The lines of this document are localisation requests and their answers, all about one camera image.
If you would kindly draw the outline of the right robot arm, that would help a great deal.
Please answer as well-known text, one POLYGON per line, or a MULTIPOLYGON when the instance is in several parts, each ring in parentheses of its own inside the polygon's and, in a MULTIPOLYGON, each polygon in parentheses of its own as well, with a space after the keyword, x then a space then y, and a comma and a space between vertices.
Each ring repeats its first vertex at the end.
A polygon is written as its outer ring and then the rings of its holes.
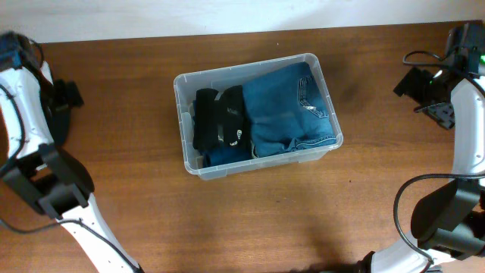
POLYGON ((434 63, 405 56, 408 73, 395 87, 441 127, 455 131, 452 172, 422 174, 406 181, 393 202, 400 236, 392 246, 368 253, 352 272, 439 272, 443 263, 484 256, 484 24, 466 23, 449 31, 442 56, 434 63), (399 223, 405 189, 428 179, 445 179, 441 188, 418 201, 411 232, 399 223))

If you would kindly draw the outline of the dark blue jeans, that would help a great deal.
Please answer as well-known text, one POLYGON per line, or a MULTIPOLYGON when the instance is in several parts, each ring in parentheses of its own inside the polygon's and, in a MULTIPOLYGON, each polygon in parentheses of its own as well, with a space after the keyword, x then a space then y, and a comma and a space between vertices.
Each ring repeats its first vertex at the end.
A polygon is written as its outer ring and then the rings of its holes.
POLYGON ((330 113, 306 62, 242 85, 251 140, 259 158, 336 143, 330 113))

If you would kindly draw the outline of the light blue denim jeans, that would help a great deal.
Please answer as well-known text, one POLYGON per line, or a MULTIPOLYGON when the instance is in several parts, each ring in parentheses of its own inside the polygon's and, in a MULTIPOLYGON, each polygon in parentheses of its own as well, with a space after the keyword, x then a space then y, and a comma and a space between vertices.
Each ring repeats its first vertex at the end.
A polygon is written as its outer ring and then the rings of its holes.
POLYGON ((256 147, 253 141, 250 141, 250 152, 251 152, 251 157, 252 158, 258 158, 257 152, 256 152, 256 147))

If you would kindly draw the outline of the blue shirt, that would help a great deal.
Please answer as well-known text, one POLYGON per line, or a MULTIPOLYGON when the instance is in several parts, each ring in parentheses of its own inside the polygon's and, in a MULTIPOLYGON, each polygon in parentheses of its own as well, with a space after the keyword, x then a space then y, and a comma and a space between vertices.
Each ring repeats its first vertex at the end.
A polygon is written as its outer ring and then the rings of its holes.
POLYGON ((198 149, 196 141, 202 137, 202 132, 197 128, 197 110, 196 110, 197 100, 192 102, 192 106, 194 109, 194 115, 192 117, 194 121, 194 137, 192 141, 192 146, 195 150, 197 150, 201 156, 202 164, 204 168, 214 167, 218 165, 225 165, 235 162, 243 162, 246 160, 250 160, 252 158, 250 152, 250 123, 247 119, 243 120, 243 129, 246 130, 245 133, 242 134, 242 138, 245 139, 246 144, 242 144, 241 146, 236 146, 235 148, 231 148, 230 146, 216 146, 213 149, 204 150, 198 149))

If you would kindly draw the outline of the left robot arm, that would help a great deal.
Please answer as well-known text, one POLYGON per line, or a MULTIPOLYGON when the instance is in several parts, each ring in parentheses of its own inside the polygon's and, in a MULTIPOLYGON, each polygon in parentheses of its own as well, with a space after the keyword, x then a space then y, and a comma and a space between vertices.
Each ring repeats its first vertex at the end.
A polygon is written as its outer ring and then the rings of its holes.
POLYGON ((1 34, 1 113, 8 137, 1 179, 31 209, 63 227, 99 272, 141 272, 102 217, 84 165, 63 149, 73 108, 84 104, 73 81, 54 79, 42 46, 1 34))

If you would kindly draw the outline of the black garment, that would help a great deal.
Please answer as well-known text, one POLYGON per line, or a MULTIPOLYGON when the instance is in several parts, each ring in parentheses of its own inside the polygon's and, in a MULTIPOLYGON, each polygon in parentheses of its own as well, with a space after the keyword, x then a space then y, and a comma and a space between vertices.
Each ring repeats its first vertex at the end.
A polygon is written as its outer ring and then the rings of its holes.
POLYGON ((196 91, 192 145, 200 151, 218 147, 242 147, 248 142, 243 87, 223 92, 204 88, 196 91))

